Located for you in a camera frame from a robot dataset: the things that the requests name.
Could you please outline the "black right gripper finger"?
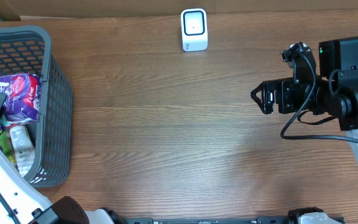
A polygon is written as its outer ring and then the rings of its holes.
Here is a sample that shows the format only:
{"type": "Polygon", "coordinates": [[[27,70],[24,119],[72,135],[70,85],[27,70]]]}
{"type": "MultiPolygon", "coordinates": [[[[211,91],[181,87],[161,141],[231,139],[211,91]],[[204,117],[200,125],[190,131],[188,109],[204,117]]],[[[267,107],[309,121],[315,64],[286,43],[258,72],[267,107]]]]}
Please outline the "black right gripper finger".
{"type": "Polygon", "coordinates": [[[273,113],[273,92],[265,90],[252,90],[250,96],[257,103],[263,114],[273,113]]]}
{"type": "Polygon", "coordinates": [[[268,90],[268,85],[268,81],[262,82],[260,85],[258,85],[255,89],[251,91],[251,95],[256,95],[258,92],[262,92],[262,94],[264,94],[264,92],[268,90]]]}

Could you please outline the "green yellow snack pouch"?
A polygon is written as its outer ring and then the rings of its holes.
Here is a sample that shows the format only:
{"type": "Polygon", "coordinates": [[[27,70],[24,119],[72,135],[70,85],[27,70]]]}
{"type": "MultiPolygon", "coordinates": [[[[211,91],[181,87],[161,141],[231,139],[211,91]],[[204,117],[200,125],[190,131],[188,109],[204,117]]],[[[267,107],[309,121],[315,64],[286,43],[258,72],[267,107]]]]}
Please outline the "green yellow snack pouch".
{"type": "Polygon", "coordinates": [[[15,164],[16,158],[14,155],[14,150],[11,142],[11,137],[7,129],[2,129],[0,126],[0,150],[7,157],[7,159],[15,164]]]}

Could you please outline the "white tube gold cap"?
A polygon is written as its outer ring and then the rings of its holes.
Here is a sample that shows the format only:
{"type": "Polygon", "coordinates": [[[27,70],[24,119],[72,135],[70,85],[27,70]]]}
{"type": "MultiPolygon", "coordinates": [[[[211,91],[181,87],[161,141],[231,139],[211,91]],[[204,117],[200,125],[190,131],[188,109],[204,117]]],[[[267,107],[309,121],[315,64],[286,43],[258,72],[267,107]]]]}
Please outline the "white tube gold cap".
{"type": "Polygon", "coordinates": [[[35,159],[35,147],[24,125],[14,126],[9,130],[16,158],[17,169],[25,176],[31,169],[35,159]]]}

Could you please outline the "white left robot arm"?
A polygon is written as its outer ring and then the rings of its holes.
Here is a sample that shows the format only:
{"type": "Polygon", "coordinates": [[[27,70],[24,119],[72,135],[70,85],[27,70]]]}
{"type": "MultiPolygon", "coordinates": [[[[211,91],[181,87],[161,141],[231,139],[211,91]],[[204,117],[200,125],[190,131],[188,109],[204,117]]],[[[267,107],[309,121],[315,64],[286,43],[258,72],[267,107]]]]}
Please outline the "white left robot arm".
{"type": "Polygon", "coordinates": [[[105,210],[85,211],[69,196],[52,203],[24,180],[0,150],[0,223],[114,222],[105,210]]]}

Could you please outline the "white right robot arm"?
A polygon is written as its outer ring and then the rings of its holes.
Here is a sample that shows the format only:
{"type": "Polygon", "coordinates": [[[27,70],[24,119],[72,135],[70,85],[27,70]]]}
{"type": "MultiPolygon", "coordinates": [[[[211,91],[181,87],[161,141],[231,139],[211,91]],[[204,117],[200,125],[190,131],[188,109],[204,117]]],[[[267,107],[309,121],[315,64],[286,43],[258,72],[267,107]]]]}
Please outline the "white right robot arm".
{"type": "Polygon", "coordinates": [[[348,142],[358,165],[358,36],[320,42],[319,59],[302,42],[281,52],[282,60],[293,70],[290,78],[267,80],[251,91],[250,97],[264,114],[278,105],[281,114],[292,118],[281,130],[287,140],[334,140],[348,142]],[[294,120],[308,112],[329,116],[313,124],[338,120],[345,136],[287,135],[294,120]]]}

